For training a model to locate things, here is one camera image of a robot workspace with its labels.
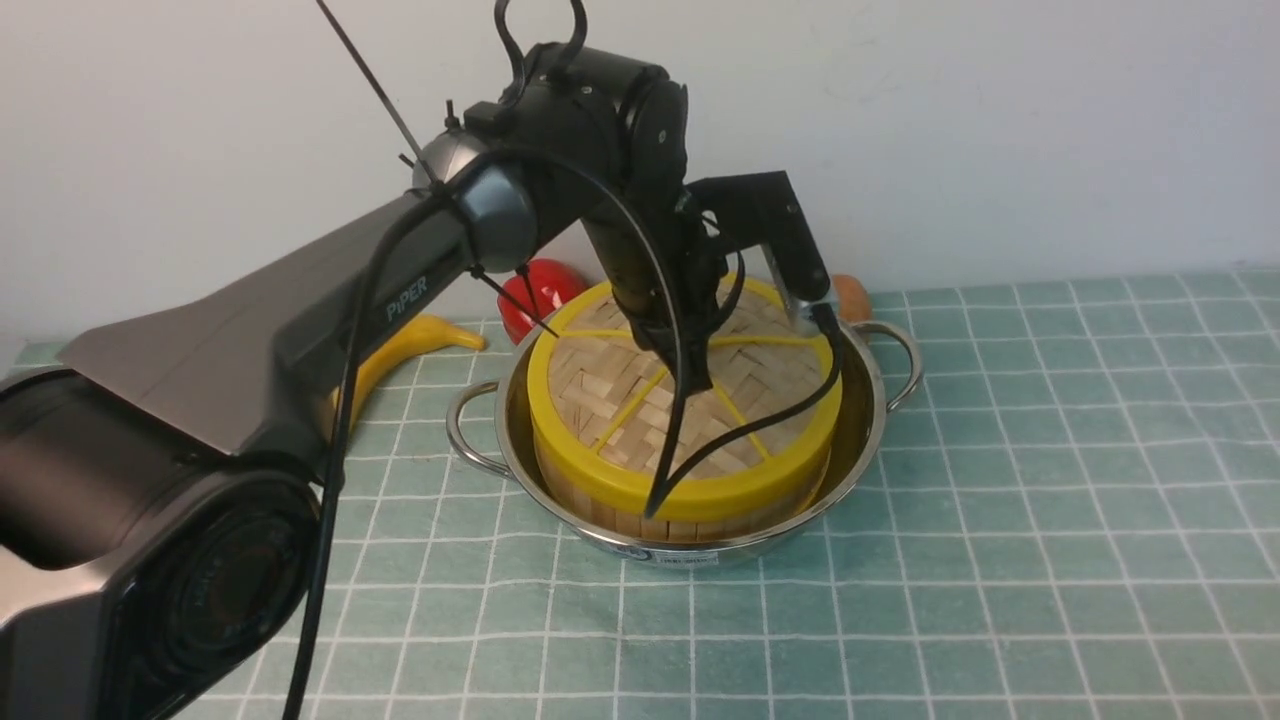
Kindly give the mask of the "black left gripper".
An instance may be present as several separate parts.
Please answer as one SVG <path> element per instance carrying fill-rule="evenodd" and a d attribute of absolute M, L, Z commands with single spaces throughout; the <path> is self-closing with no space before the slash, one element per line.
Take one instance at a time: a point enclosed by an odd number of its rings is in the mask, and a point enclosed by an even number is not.
<path fill-rule="evenodd" d="M 653 351 L 690 393 L 712 386 L 709 338 L 726 260 L 681 208 L 689 155 L 687 88 L 660 65 L 564 44 L 539 44 L 512 102 L 476 102 L 465 126 L 488 142 L 531 147 L 571 163 L 527 161 L 540 232 L 580 222 L 640 348 Z"/>

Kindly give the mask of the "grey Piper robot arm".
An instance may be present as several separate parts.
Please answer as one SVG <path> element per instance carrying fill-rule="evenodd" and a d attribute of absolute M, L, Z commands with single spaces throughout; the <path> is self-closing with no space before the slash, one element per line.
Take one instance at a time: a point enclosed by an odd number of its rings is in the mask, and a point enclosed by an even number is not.
<path fill-rule="evenodd" d="M 631 332 L 707 382 L 724 261 L 684 208 L 687 88 L 573 35 L 416 143 L 398 197 L 3 383 L 3 716 L 168 719 L 303 607 L 300 714 L 360 365 L 465 274 L 584 224 Z"/>

